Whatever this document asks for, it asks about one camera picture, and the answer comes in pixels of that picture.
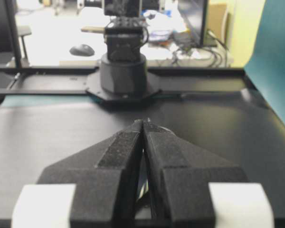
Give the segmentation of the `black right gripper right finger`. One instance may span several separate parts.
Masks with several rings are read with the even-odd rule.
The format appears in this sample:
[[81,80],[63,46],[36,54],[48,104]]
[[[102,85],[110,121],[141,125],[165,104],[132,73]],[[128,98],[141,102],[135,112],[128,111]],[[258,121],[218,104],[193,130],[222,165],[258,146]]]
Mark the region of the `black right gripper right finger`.
[[263,186],[239,165],[149,121],[143,134],[156,213],[172,227],[274,227]]

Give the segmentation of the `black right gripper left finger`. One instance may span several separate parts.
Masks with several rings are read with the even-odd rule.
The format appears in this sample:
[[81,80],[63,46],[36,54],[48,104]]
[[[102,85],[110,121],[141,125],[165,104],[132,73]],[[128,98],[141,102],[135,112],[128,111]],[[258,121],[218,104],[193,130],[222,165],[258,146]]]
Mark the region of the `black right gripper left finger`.
[[142,120],[59,160],[23,186],[14,228],[112,228],[133,219],[142,156]]

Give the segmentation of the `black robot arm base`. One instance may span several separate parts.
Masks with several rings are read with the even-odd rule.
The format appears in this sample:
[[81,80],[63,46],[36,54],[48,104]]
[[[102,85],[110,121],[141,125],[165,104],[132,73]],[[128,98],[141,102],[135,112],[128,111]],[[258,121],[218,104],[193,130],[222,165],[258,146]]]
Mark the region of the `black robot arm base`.
[[107,52],[99,70],[90,74],[86,92],[106,102],[139,102],[160,92],[159,78],[148,72],[141,48],[149,40],[140,22],[141,0],[104,0],[102,9],[113,19],[104,28]]

